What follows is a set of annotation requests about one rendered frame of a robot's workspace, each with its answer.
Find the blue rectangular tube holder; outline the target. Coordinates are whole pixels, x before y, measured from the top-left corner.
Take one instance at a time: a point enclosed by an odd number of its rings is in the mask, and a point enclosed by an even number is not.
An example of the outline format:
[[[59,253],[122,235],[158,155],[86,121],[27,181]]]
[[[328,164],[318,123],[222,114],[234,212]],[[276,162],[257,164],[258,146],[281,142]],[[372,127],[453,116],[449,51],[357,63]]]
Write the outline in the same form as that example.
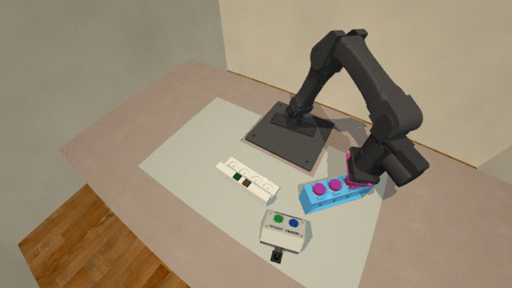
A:
[[[347,176],[336,177],[342,184],[342,187],[338,191],[331,192],[328,189],[330,181],[334,178],[327,179],[325,181],[316,182],[321,183],[325,186],[326,192],[321,196],[314,196],[313,188],[316,183],[306,185],[302,188],[302,192],[299,196],[299,201],[302,205],[305,214],[310,214],[319,210],[324,210],[332,206],[337,206],[346,202],[350,202],[359,198],[363,198],[374,186],[365,186],[357,189],[349,189],[343,185],[343,181]],[[348,196],[349,195],[349,196]],[[346,197],[347,196],[347,197]]]

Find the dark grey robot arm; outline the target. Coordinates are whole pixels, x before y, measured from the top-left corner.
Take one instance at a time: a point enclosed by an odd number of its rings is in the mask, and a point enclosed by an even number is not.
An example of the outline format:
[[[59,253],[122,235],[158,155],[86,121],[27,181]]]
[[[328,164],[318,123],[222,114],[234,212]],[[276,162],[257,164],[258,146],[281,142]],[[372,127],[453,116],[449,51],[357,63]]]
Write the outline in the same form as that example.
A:
[[[317,126],[302,121],[302,116],[312,111],[320,90],[344,67],[360,90],[373,123],[363,150],[368,157],[382,160],[367,174],[381,176],[386,171],[401,187],[430,167],[406,136],[420,127],[423,115],[410,94],[392,81],[372,55],[365,42],[367,35],[365,29],[347,34],[330,31],[310,52],[310,71],[286,108],[288,116],[276,112],[270,123],[313,137]]]

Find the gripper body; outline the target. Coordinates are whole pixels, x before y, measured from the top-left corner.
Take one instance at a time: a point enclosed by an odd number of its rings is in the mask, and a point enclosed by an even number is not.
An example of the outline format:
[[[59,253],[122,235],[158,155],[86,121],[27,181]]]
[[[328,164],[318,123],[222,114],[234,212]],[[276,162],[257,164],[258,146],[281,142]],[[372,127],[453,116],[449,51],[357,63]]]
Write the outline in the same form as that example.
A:
[[[348,161],[350,181],[361,184],[378,184],[380,182],[380,177],[377,175],[370,175],[367,172],[373,167],[376,162],[381,162],[382,160],[374,160],[368,157],[364,150],[363,146],[355,147],[351,146],[349,148],[350,157]]]

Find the cream long bar with two dark lamps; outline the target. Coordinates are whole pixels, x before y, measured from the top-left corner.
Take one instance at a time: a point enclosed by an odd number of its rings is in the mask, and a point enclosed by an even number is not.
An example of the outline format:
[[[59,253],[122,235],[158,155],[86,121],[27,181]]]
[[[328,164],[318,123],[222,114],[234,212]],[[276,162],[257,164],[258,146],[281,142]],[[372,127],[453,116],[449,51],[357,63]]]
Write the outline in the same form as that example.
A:
[[[280,188],[233,157],[225,164],[217,164],[216,169],[221,176],[264,206],[269,204]]]

